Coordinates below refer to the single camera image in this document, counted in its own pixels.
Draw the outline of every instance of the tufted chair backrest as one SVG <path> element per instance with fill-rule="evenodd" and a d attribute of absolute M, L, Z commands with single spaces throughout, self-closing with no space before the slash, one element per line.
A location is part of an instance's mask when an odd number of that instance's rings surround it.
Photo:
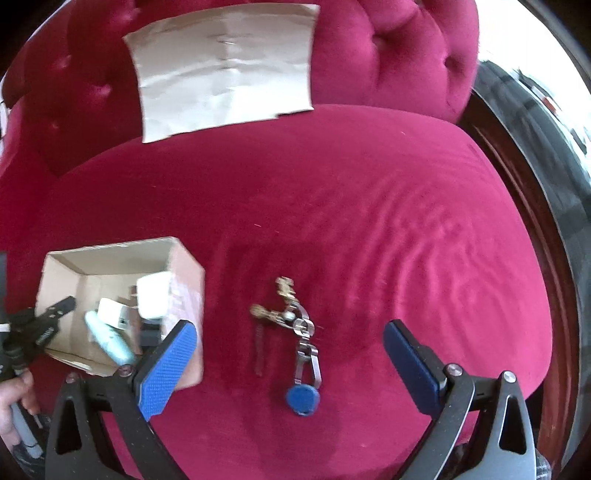
<path fill-rule="evenodd" d="M 7 73 L 2 94 L 21 110 L 19 130 L 57 175 L 141 135 L 137 80 L 122 37 L 162 18 L 241 3 L 246 0 L 70 1 Z M 476 71 L 474 0 L 316 3 L 314 103 L 458 119 Z"/>

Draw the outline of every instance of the silver bolt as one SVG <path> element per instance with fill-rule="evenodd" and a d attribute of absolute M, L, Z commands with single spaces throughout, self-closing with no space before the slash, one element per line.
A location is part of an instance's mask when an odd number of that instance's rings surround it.
<path fill-rule="evenodd" d="M 68 376 L 66 377 L 66 383 L 72 384 L 74 382 L 76 382 L 78 380 L 78 374 L 77 373 L 69 373 Z"/>
<path fill-rule="evenodd" d="M 128 377 L 134 372 L 134 367 L 132 365 L 122 365 L 117 369 L 120 377 Z"/>
<path fill-rule="evenodd" d="M 458 364 L 446 365 L 445 370 L 447 370 L 447 373 L 449 373 L 452 377 L 459 377 L 464 373 L 464 370 L 462 370 L 462 367 L 460 367 Z"/>
<path fill-rule="evenodd" d="M 515 381 L 517 380 L 515 374 L 513 372 L 509 372 L 508 370 L 506 372 L 503 372 L 503 378 L 509 383 L 515 383 Z"/>

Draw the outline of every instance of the chair seat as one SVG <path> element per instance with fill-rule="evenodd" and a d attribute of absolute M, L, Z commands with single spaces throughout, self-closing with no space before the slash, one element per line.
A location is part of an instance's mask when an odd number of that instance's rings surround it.
<path fill-rule="evenodd" d="M 34 301 L 47 251 L 158 236 L 206 269 L 204 380 L 152 421 L 189 478 L 389 478 L 428 423 L 381 345 L 392 318 L 473 375 L 513 370 L 525 395 L 547 371 L 550 312 L 527 231 L 450 123 L 321 105 L 119 145 L 55 181 L 13 254 L 14 302 Z M 267 329 L 254 373 L 249 307 L 278 307 L 281 275 L 317 326 L 322 398 L 304 419 L 284 401 L 293 335 Z M 68 370 L 34 366 L 46 408 Z"/>

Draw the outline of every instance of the blue gripper pad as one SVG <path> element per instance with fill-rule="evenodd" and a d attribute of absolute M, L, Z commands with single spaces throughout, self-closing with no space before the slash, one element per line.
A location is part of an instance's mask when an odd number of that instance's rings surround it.
<path fill-rule="evenodd" d="M 181 320 L 139 366 L 134 391 L 146 421 L 162 413 L 196 348 L 195 326 Z"/>
<path fill-rule="evenodd" d="M 394 322 L 384 329 L 384 348 L 419 412 L 435 417 L 441 412 L 439 384 Z"/>

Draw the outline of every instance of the red velvet chair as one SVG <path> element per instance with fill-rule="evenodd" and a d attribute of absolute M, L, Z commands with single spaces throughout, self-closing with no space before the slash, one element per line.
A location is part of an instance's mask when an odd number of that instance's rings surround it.
<path fill-rule="evenodd" d="M 2 91 L 9 308 L 34 303 L 47 251 L 177 236 L 206 269 L 205 374 L 152 424 L 188 476 L 389 478 L 428 423 L 381 346 L 389 319 L 470 373 L 515 371 L 525 395 L 550 361 L 527 231 L 452 123 L 475 75 L 476 7 L 322 0 L 313 112 L 142 144 L 122 36 L 235 3 L 72 0 L 21 50 Z M 322 400 L 306 419 L 283 400 L 292 338 L 269 332 L 264 377 L 253 369 L 249 306 L 276 300 L 279 275 L 319 327 Z M 69 370 L 34 365 L 46 408 Z"/>

